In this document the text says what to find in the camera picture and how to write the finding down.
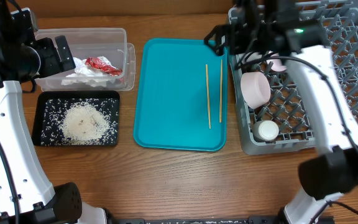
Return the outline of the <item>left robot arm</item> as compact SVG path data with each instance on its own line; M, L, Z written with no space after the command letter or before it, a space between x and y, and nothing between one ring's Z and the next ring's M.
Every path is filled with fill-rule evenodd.
M10 5L0 1L0 223L114 223L108 210L84 203L74 183L53 186L40 165L21 85L75 64L64 36L36 39L31 10Z

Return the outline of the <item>wooden chopstick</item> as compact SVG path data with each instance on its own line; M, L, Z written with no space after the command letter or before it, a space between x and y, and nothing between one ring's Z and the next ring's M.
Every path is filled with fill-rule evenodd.
M220 64L220 76L219 76L219 123L223 120L223 60Z
M205 65L206 74L206 94L207 94L207 107L208 107L208 126L211 129L211 106L210 106L210 94L209 94L209 70L208 64Z

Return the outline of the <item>red snack wrapper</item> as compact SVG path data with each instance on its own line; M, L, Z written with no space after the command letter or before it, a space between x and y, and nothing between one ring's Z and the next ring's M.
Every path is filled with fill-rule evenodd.
M119 76L122 74L122 70L113 67L112 65L104 62L98 57L89 57L86 59L85 64L92 68L95 68L101 72L110 74L111 76Z

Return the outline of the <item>grey dishwasher rack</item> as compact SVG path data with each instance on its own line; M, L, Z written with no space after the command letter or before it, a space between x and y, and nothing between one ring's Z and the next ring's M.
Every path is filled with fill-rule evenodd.
M317 19L324 26L337 79L358 123L358 1L303 1L298 2L297 7L301 20ZM276 72L264 63L251 66L252 71L260 71L267 77L271 97L256 110L248 107L241 93L244 72L236 68L242 58L242 55L233 55L229 61L242 150L248 155L260 155L313 147L314 136L303 102L286 72ZM279 134L273 142L255 140L252 126L260 120L278 124Z

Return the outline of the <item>white paper cup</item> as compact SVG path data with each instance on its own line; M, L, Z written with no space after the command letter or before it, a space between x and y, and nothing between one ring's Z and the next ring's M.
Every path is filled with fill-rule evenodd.
M254 138L258 141L272 142L279 134L278 125L269 120L258 121L252 126Z

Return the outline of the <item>teal serving tray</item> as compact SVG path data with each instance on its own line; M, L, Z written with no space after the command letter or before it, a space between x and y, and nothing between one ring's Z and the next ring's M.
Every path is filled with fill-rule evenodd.
M219 123L219 76L223 60L223 120ZM209 70L208 126L205 65ZM206 151L226 143L227 52L217 56L202 40L150 39L139 75L133 137L142 147Z

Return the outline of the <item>clear plastic bin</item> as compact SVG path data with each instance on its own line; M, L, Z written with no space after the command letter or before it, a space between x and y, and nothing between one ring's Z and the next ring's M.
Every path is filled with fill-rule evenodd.
M58 73L35 81L42 91L72 91L72 90L114 90L130 91L135 83L135 48L127 42L126 31L123 28L67 28L40 29L35 34L37 40L45 37L52 40L64 35L73 57L87 59L88 57L106 57L111 64L122 69L122 75L110 78L107 87L92 87L84 83L62 85L62 80L74 70Z

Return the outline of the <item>large white plate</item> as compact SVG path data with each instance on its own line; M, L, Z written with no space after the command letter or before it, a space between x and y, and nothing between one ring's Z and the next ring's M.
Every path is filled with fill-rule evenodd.
M266 61L267 65L272 62L271 70L274 72L284 72L287 68L284 66L279 59L269 59Z

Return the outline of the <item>white napkin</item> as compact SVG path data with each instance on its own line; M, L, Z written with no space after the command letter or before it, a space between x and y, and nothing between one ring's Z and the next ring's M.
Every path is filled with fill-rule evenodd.
M111 62L104 56L98 57L104 62L111 64ZM74 73L67 75L66 79L62 80L62 85L73 85L75 83L84 83L92 87L107 87L110 78L118 77L101 72L95 68L85 64L86 59L73 58L75 63Z

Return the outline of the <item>pile of white rice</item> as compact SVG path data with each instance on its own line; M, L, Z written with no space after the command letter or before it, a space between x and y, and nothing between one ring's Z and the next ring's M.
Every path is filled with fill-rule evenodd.
M45 103L40 146L115 146L119 100L55 98Z

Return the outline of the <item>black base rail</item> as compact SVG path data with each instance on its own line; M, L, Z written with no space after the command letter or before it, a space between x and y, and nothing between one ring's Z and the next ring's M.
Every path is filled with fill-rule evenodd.
M166 219L145 220L143 218L118 219L112 215L108 223L116 224L279 224L284 223L275 216L250 216L248 218L210 218L210 219Z

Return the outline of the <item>small white rice bowl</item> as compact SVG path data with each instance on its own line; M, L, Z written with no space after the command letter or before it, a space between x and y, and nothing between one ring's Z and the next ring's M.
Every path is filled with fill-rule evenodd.
M256 109L270 100L270 85L262 72L248 72L241 76L241 92L248 107Z

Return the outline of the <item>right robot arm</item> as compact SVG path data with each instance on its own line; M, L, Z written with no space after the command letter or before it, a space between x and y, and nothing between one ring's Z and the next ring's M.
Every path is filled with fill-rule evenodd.
M277 223L316 223L327 207L358 186L358 124L334 69L326 32L317 19L300 19L295 1L236 1L244 18L218 25L204 38L222 55L258 52L278 59L295 82L315 137L318 156L299 165L301 189L281 209Z

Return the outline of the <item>black plastic tray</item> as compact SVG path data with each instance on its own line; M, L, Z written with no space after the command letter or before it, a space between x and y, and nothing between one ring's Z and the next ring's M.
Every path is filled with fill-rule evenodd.
M115 146L120 95L116 91L46 91L37 100L36 146Z

